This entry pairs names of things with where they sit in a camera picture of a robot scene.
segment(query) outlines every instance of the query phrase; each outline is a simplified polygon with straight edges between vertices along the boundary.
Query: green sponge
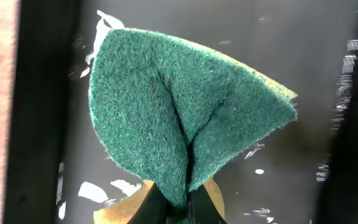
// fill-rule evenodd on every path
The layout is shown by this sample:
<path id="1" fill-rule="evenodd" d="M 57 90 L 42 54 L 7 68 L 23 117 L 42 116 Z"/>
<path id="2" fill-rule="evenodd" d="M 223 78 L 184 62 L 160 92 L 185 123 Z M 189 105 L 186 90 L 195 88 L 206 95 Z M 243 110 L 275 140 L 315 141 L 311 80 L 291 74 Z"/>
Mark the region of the green sponge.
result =
<path id="1" fill-rule="evenodd" d="M 93 126 L 109 155 L 155 181 L 179 211 L 186 191 L 295 120 L 295 96 L 219 52 L 137 29 L 109 32 L 89 87 Z"/>

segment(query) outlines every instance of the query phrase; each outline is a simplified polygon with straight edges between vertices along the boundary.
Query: green scouring pad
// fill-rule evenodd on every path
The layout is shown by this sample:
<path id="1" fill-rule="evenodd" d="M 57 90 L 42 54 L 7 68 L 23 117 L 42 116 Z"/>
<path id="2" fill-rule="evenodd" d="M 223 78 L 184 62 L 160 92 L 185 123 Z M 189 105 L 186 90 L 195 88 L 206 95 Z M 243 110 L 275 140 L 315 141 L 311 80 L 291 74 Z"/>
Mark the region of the green scouring pad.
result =
<path id="1" fill-rule="evenodd" d="M 177 210 L 225 163 L 296 120 L 294 97 L 227 55 L 138 29 L 109 32 L 89 87 L 93 126 L 109 155 L 155 181 Z"/>

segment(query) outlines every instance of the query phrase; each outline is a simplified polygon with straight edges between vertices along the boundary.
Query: sponge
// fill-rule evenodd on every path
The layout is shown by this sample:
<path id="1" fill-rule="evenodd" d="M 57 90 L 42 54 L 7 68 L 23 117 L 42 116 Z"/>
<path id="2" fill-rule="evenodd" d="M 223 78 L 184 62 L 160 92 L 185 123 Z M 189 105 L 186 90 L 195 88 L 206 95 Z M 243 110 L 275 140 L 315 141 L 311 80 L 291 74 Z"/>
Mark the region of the sponge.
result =
<path id="1" fill-rule="evenodd" d="M 220 52 L 138 29 L 109 32 L 89 85 L 91 119 L 109 155 L 155 181 L 175 211 L 225 163 L 296 120 L 294 97 Z"/>

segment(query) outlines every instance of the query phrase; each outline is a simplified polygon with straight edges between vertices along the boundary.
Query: dark gray surface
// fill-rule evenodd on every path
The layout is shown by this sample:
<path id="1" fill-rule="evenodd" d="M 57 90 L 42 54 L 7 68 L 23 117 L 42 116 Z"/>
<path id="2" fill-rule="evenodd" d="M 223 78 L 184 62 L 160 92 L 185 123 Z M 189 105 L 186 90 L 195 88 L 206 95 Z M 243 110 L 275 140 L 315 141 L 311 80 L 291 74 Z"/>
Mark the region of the dark gray surface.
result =
<path id="1" fill-rule="evenodd" d="M 159 31 L 192 40 L 244 62 L 298 93 L 299 120 L 275 131 L 265 147 L 244 160 L 244 152 L 225 165 L 215 180 L 223 193 L 228 223 L 267 223 L 253 210 L 267 208 L 270 223 L 309 223 L 319 184 L 318 166 L 330 139 L 330 117 L 347 41 L 357 38 L 358 1 L 353 0 L 97 0 L 84 1 L 78 37 L 77 72 L 70 76 L 71 104 L 63 175 L 66 215 L 61 223 L 93 223 L 102 207 L 78 191 L 84 182 L 109 198 L 124 194 L 110 181 L 140 180 L 117 168 L 92 129 L 88 80 L 80 78 L 85 54 L 92 50 L 96 10 L 126 27 Z M 263 169 L 258 175 L 256 169 Z"/>

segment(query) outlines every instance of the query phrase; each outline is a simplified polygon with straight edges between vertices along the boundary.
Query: folded sponge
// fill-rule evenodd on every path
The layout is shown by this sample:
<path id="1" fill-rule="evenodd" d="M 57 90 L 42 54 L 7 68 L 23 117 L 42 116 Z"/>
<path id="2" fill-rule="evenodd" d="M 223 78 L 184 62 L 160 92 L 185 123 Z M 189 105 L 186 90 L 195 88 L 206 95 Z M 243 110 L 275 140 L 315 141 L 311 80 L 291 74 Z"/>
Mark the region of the folded sponge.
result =
<path id="1" fill-rule="evenodd" d="M 187 191 L 295 120 L 294 97 L 226 55 L 137 29 L 110 31 L 89 87 L 93 126 L 109 155 L 155 181 L 179 210 Z"/>

